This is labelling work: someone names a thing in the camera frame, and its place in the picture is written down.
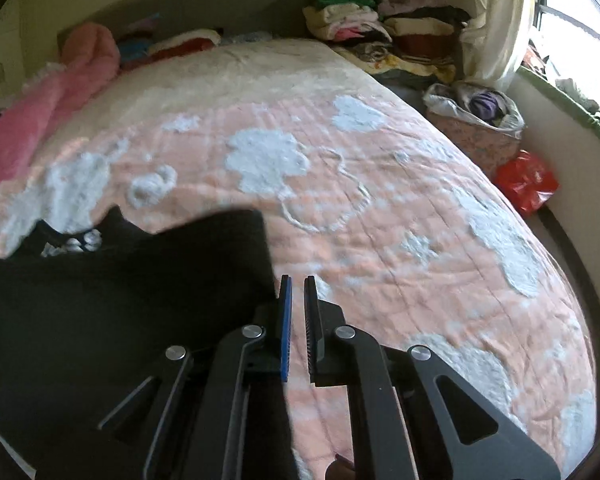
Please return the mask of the person's hand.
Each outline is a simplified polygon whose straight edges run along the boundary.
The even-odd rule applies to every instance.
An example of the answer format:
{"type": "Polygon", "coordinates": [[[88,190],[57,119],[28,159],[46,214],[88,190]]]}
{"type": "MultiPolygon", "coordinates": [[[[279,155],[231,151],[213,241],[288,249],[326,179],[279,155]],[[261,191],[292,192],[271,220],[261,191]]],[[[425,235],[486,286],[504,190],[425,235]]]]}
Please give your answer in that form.
{"type": "Polygon", "coordinates": [[[336,454],[329,464],[324,475],[325,480],[355,480],[356,471],[354,463],[347,457],[336,454]]]}

